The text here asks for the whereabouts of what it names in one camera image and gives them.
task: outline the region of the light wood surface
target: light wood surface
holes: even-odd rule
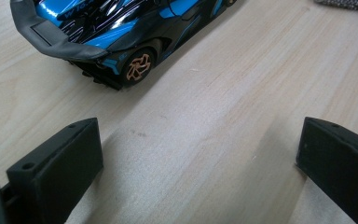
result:
[[[0,1],[0,186],[96,117],[104,169],[68,223],[351,223],[295,158],[306,116],[358,133],[358,12],[239,0],[135,87],[80,73],[37,52]]]

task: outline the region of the car spoiler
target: car spoiler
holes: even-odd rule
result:
[[[72,43],[60,28],[36,14],[33,0],[10,0],[17,30],[37,50],[51,57],[76,62],[95,62],[108,52],[97,47]]]

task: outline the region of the blue toy car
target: blue toy car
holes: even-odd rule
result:
[[[11,0],[18,31],[118,89],[134,85],[236,0]]]

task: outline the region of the car wheel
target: car wheel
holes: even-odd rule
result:
[[[140,49],[130,56],[121,73],[123,85],[132,86],[142,81],[154,67],[155,56],[150,49]]]
[[[225,0],[226,7],[231,7],[237,0]]]

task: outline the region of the copper rim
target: copper rim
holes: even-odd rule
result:
[[[135,58],[130,63],[129,71],[127,72],[127,80],[137,81],[142,78],[143,74],[149,71],[150,66],[150,56],[148,54],[144,54],[142,57]]]

